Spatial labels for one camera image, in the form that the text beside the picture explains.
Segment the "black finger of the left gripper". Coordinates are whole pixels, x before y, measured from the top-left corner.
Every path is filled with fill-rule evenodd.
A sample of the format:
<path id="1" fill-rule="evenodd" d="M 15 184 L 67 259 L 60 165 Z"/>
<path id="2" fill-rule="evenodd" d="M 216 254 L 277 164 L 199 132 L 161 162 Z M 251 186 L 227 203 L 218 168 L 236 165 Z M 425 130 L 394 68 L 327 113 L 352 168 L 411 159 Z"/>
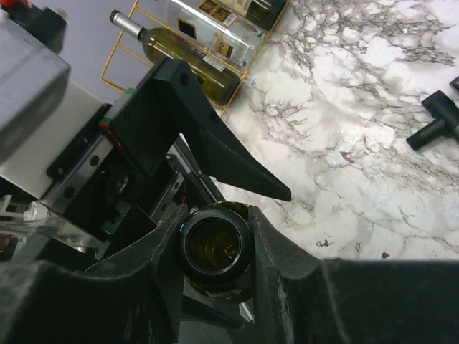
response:
<path id="1" fill-rule="evenodd" d="M 199 294 L 187 280 L 181 306 L 181 321 L 200 322 L 221 328 L 243 328 L 239 305 L 211 300 Z"/>

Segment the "clear square glass bottle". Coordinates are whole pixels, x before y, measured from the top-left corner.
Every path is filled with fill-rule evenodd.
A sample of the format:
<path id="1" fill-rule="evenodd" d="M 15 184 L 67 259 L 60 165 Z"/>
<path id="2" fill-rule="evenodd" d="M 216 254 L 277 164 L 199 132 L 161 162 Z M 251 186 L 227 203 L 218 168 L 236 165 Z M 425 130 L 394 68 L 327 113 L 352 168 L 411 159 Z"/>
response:
<path id="1" fill-rule="evenodd" d="M 168 25 L 241 70 L 248 68 L 265 32 L 219 1 L 160 1 Z"/>

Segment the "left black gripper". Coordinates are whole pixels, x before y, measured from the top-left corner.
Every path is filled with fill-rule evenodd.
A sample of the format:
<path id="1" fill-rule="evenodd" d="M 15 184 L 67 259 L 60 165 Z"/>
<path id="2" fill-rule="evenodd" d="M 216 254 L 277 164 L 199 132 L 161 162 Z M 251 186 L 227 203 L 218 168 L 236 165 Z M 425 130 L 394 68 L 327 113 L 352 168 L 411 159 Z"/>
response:
<path id="1" fill-rule="evenodd" d="M 189 65 L 166 58 L 78 131 L 47 169 L 52 183 L 42 200 L 84 233 L 90 256 L 105 258 L 150 232 L 171 204 L 220 201 L 202 173 L 291 200 L 216 114 Z"/>

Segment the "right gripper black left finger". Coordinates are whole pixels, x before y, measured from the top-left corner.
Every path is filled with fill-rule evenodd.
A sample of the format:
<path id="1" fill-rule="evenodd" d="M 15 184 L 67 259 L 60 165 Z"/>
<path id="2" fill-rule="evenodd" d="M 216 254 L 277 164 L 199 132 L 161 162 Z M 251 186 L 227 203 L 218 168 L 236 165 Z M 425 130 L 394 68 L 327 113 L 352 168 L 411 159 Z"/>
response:
<path id="1" fill-rule="evenodd" d="M 3 343 L 175 343 L 184 276 L 176 234 L 186 204 L 84 272 L 44 260 L 1 264 Z"/>

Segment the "green wine bottle white label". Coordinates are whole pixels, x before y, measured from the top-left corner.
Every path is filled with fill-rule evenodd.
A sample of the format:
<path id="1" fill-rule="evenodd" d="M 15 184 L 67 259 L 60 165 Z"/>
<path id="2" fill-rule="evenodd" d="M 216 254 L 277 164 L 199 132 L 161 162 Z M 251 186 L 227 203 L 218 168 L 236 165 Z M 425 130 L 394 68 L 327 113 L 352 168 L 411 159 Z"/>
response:
<path id="1" fill-rule="evenodd" d="M 287 1 L 283 0 L 236 0 L 203 1 L 198 8 L 217 21 L 229 26 L 232 14 L 242 16 L 264 30 L 271 30 L 284 9 Z"/>

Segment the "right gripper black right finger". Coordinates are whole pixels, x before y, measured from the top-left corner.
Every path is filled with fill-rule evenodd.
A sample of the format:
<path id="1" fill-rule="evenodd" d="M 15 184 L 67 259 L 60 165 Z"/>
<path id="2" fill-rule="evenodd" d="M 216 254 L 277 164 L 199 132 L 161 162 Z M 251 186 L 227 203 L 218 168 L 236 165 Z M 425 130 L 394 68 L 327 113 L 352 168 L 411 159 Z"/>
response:
<path id="1" fill-rule="evenodd" d="M 456 343 L 455 260 L 318 259 L 249 209 L 259 343 Z"/>

